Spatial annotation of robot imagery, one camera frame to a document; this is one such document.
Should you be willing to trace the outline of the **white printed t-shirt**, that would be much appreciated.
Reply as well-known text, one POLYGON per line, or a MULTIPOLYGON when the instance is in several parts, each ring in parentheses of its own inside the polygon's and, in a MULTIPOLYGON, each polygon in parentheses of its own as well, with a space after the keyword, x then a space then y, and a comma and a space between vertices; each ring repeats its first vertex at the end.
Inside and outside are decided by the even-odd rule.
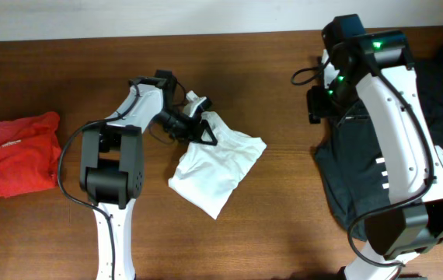
POLYGON ((217 145, 191 142, 180 157, 168 186, 216 219, 232 192, 262 156, 262 138, 232 130, 215 112, 205 112, 217 145))

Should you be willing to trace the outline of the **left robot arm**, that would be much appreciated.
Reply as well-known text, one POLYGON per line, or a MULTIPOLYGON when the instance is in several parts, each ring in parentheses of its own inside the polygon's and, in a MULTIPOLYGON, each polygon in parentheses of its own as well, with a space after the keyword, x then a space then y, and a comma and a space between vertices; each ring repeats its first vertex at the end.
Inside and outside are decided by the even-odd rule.
POLYGON ((151 122, 162 125, 172 140, 215 146, 218 140, 201 115, 211 100, 186 93, 170 71, 138 76, 129 82, 126 99, 109 117, 82 130, 80 187, 96 218, 98 279, 134 279, 131 253, 132 215, 145 180, 143 134, 151 122))

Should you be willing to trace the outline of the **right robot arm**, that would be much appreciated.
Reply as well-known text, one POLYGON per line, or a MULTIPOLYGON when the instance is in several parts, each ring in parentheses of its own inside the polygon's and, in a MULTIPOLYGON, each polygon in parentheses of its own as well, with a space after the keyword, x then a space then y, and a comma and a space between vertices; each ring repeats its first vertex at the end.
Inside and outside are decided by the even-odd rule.
POLYGON ((322 39, 309 120, 371 120, 389 182, 389 204, 359 216, 366 243, 337 276, 397 279, 443 243, 443 165, 420 107, 413 55, 403 32, 368 33, 356 14, 334 18, 322 39))

